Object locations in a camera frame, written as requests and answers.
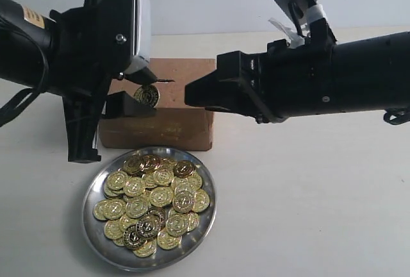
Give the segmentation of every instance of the white tape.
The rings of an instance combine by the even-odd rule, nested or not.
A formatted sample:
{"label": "white tape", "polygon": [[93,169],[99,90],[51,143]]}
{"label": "white tape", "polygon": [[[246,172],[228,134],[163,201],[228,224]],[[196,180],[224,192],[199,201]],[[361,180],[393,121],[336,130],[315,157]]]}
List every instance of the white tape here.
{"label": "white tape", "polygon": [[289,48],[296,48],[305,44],[305,39],[294,32],[291,28],[286,27],[284,24],[279,22],[278,20],[271,18],[269,22],[274,25],[277,29],[282,31],[285,35],[287,35],[290,39]]}
{"label": "white tape", "polygon": [[312,22],[316,22],[319,19],[326,19],[326,13],[323,10],[321,4],[316,4],[311,8],[308,8],[305,14],[307,25],[310,25]]}

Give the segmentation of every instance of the yellow label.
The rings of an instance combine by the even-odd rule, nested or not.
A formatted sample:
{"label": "yellow label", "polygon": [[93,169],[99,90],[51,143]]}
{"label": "yellow label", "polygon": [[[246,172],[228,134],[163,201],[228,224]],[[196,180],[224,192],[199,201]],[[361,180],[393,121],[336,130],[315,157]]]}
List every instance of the yellow label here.
{"label": "yellow label", "polygon": [[36,11],[33,11],[27,8],[26,6],[23,6],[23,11],[24,11],[24,19],[26,21],[42,29],[45,28],[44,17],[42,17]]}

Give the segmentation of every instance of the white table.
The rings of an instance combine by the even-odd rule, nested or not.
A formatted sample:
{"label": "white table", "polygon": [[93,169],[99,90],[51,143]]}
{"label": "white table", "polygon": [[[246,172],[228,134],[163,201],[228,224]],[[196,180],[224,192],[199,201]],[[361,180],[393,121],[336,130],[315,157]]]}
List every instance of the white table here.
{"label": "white table", "polygon": [[[158,37],[153,52],[260,51],[271,38],[277,36]],[[171,41],[179,53],[167,47]],[[18,88],[0,82],[0,101]],[[214,148],[194,153],[217,186],[214,227],[190,256],[146,276],[408,276],[409,139],[410,124],[389,126],[382,112],[276,125],[217,114]],[[67,163],[62,103],[49,94],[0,129],[1,277],[130,275],[97,258],[80,230],[88,184],[125,152],[99,150],[100,164]]]}

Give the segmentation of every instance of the metal plate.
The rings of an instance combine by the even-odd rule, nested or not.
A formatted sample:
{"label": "metal plate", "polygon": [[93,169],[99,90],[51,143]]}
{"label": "metal plate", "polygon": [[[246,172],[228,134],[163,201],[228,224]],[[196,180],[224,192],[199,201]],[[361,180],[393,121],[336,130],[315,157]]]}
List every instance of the metal plate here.
{"label": "metal plate", "polygon": [[[104,199],[103,183],[107,175],[122,167],[124,160],[132,154],[145,155],[155,154],[161,157],[171,157],[175,160],[189,160],[197,166],[197,172],[202,176],[204,189],[211,199],[211,203],[203,213],[200,213],[200,223],[198,227],[183,235],[182,243],[172,250],[162,250],[157,248],[157,252],[148,258],[138,258],[132,251],[124,247],[116,246],[111,240],[104,236],[105,222],[98,221],[93,216],[94,205]],[[83,203],[83,232],[91,248],[108,263],[125,271],[150,271],[161,269],[172,265],[188,256],[203,241],[209,233],[215,214],[217,212],[217,199],[215,184],[207,168],[193,155],[168,147],[145,147],[136,151],[126,153],[112,161],[107,167],[102,169],[91,186],[88,188]]]}

